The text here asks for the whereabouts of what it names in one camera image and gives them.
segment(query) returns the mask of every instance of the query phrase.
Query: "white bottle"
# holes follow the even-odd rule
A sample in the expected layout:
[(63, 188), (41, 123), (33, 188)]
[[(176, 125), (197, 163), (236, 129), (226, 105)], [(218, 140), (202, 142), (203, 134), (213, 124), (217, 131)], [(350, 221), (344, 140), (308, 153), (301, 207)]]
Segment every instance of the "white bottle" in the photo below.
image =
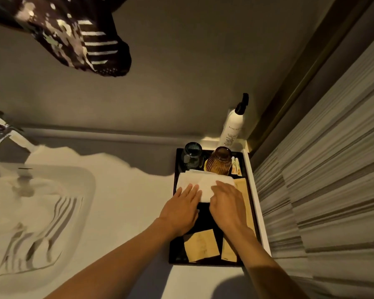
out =
[(227, 116), (222, 135), (220, 136), (219, 147), (229, 147), (234, 143), (242, 128), (242, 124), (244, 123), (244, 112), (248, 105), (248, 101), (249, 95), (248, 93), (244, 93), (242, 95), (242, 102), (240, 102)]

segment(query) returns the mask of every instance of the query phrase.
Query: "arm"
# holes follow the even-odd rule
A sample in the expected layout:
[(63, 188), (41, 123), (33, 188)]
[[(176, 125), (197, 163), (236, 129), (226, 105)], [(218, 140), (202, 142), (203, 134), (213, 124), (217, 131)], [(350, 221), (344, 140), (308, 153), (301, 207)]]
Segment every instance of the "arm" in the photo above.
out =
[(246, 225), (242, 194), (235, 187), (217, 181), (209, 210), (247, 269), (255, 290), (262, 299), (307, 299), (307, 295), (271, 258)]
[(179, 188), (145, 231), (77, 273), (46, 299), (126, 298), (162, 246), (194, 226), (201, 194), (198, 186), (189, 185), (183, 192)]

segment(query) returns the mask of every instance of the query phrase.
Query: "black pump dispenser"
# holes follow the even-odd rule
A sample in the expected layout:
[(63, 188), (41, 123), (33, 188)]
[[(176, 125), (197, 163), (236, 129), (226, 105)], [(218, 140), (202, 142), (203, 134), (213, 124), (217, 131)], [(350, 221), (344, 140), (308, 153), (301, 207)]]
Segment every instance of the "black pump dispenser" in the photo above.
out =
[(245, 108), (248, 106), (248, 101), (249, 101), (249, 95), (248, 93), (243, 93), (242, 94), (242, 102), (240, 102), (236, 109), (234, 110), (236, 114), (238, 115), (243, 115), (245, 112)]

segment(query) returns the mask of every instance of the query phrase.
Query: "black tray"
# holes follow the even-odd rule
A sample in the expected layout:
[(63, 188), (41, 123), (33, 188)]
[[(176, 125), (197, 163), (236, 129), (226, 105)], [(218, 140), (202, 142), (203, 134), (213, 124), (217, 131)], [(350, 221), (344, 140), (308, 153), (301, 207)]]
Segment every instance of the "black tray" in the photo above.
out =
[[(179, 174), (181, 172), (186, 171), (186, 167), (184, 163), (181, 161), (182, 152), (183, 152), (182, 148), (178, 148), (176, 150), (175, 180), (174, 180), (174, 185), (173, 185), (173, 193), (175, 193), (177, 190), (176, 186), (177, 186), (177, 181), (179, 179)], [(203, 150), (203, 160), (204, 160), (203, 163), (205, 163), (205, 160), (209, 158), (212, 152), (213, 150)], [(243, 178), (243, 177), (246, 179), (246, 184), (248, 187), (248, 194), (249, 194), (249, 202), (251, 204), (251, 210), (252, 210), (252, 215), (254, 219), (256, 237), (258, 241), (261, 243), (261, 238), (260, 238), (260, 233), (259, 233), (259, 228), (258, 228), (258, 221), (256, 220), (254, 202), (252, 199), (251, 188), (249, 186), (248, 176), (246, 173), (244, 155), (241, 152), (232, 152), (232, 156), (234, 156), (235, 158), (238, 158), (239, 160), (242, 177), (237, 176), (237, 175), (231, 175), (231, 174), (229, 174), (229, 176), (231, 176), (234, 179)], [(201, 259), (196, 262), (189, 262), (186, 251), (184, 249), (183, 237), (177, 237), (170, 242), (169, 263), (180, 264), (180, 265), (183, 265), (183, 264), (192, 265), (192, 266), (242, 266), (242, 261), (239, 256), (237, 256), (237, 262), (230, 262), (230, 261), (225, 261), (221, 259), (222, 245), (223, 245), (223, 231), (214, 222), (214, 219), (209, 211), (209, 203), (200, 202), (198, 204), (198, 209), (199, 209), (199, 217), (197, 221), (195, 222), (195, 225), (193, 226), (193, 228), (190, 231), (188, 231), (186, 234), (192, 234), (192, 233), (196, 233), (200, 231), (213, 229), (220, 255), (211, 257), (211, 258)]]

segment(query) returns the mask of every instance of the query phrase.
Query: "hand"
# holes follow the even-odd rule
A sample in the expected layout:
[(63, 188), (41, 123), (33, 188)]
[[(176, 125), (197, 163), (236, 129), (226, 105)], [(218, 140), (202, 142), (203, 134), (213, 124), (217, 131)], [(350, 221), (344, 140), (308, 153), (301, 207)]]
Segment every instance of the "hand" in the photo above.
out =
[(177, 189), (174, 196), (165, 203), (159, 219), (163, 219), (172, 228), (173, 238), (183, 236), (198, 219), (197, 205), (201, 200), (202, 191), (199, 186), (189, 184), (182, 192)]
[(247, 228), (244, 199), (234, 186), (216, 181), (212, 186), (209, 211), (220, 229), (231, 238), (236, 232)]

